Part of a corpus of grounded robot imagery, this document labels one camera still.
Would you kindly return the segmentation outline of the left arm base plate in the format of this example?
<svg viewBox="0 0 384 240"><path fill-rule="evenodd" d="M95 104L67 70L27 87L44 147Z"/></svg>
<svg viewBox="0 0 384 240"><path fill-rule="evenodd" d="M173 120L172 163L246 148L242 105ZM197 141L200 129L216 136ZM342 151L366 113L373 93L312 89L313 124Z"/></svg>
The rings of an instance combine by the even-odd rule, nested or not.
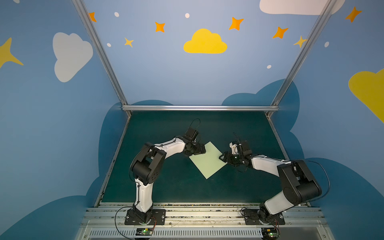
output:
<svg viewBox="0 0 384 240"><path fill-rule="evenodd" d="M149 210L147 213L142 213L139 210L129 209L124 224L126 226L134 225L164 225L166 217L165 209Z"/></svg>

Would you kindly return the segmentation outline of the light green paper sheet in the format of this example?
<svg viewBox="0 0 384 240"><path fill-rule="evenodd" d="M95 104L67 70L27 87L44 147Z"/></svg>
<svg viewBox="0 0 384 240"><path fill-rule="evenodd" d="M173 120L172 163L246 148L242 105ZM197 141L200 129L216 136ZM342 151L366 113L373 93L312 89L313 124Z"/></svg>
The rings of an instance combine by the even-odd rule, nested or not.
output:
<svg viewBox="0 0 384 240"><path fill-rule="evenodd" d="M219 159L222 153L212 142L205 144L206 153L192 155L189 158L207 180L223 168L227 163Z"/></svg>

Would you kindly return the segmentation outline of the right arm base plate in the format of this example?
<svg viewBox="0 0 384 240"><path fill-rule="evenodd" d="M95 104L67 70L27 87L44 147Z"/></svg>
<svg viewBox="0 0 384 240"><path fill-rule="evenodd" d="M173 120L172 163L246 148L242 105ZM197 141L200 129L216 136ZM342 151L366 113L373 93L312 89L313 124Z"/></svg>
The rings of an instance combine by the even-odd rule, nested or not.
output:
<svg viewBox="0 0 384 240"><path fill-rule="evenodd" d="M282 213L270 215L268 212L260 209L242 208L241 216L245 219L246 225L285 225L285 219Z"/></svg>

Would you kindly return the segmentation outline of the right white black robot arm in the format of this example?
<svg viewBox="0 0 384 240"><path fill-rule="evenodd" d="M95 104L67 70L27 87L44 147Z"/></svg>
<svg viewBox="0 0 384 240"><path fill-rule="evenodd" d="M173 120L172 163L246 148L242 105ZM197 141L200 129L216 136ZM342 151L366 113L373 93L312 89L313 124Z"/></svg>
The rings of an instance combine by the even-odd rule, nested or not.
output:
<svg viewBox="0 0 384 240"><path fill-rule="evenodd" d="M282 191L260 204L248 217L261 225L284 224L282 212L322 195L322 189L303 160L287 161L265 155L245 155L236 150L219 159L234 167L245 166L279 177Z"/></svg>

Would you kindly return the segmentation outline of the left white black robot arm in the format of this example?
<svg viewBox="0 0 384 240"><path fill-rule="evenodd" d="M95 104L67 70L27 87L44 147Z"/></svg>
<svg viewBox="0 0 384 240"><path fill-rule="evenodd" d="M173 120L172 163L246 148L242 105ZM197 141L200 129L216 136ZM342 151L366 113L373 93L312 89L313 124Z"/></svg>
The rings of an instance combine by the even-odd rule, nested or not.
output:
<svg viewBox="0 0 384 240"><path fill-rule="evenodd" d="M205 145L184 137L174 137L161 143L146 143L131 163L136 184L136 200L133 205L134 216L139 223L147 224L153 214L153 184L157 180L166 158L175 154L187 157L206 153Z"/></svg>

